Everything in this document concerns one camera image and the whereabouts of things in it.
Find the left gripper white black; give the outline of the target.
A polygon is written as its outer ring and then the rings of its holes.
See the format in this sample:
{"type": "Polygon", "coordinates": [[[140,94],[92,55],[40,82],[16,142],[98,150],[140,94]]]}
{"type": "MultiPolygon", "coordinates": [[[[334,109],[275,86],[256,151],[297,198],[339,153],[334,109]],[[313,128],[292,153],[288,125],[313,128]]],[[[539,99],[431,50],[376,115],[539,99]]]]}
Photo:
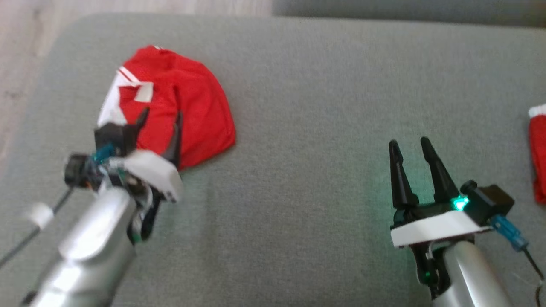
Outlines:
{"type": "MultiPolygon", "coordinates": [[[[145,107],[128,125],[129,147],[138,146],[140,131],[148,119],[145,107]]],[[[100,239],[126,236],[131,242],[146,241],[154,229],[162,203],[177,203],[183,195],[180,167],[183,113],[176,115],[164,157],[148,150],[111,157],[100,166],[100,239]]]]}

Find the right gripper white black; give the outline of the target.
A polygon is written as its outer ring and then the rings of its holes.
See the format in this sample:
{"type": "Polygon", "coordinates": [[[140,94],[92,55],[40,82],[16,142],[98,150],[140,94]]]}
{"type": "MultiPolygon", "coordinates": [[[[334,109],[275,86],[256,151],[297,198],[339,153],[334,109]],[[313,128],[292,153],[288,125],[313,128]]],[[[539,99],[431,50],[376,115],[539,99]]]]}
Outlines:
{"type": "MultiPolygon", "coordinates": [[[[459,191],[426,136],[421,137],[421,148],[430,168],[435,202],[452,202],[459,191]]],[[[491,299],[491,267],[475,244],[476,235],[490,232],[491,227],[477,225],[451,203],[441,204],[440,214],[410,221],[419,199],[408,182],[403,155],[394,139],[389,142],[389,160],[392,204],[399,209],[390,237],[394,247],[412,251],[418,282],[429,290],[431,299],[491,299]]]]}

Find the red jersey with white panel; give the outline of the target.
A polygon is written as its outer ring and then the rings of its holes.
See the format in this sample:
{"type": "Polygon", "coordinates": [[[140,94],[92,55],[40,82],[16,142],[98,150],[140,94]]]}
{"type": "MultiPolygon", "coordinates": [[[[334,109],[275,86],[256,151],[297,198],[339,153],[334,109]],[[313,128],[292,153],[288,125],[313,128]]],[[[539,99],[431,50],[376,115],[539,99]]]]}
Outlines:
{"type": "Polygon", "coordinates": [[[101,108],[97,125],[134,124],[149,109],[138,148],[161,154],[178,113],[183,116],[179,170],[195,167],[235,145],[228,99],[201,62],[158,46],[138,49],[121,65],[101,108]]]}

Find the red shorts with white hem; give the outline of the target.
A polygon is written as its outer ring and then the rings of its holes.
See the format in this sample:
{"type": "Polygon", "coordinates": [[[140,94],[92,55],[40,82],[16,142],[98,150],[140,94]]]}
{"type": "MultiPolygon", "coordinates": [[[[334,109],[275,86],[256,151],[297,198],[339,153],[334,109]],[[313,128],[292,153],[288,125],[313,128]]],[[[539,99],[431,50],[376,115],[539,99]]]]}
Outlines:
{"type": "Polygon", "coordinates": [[[546,104],[529,110],[529,140],[534,164],[534,197],[546,205],[546,104]]]}

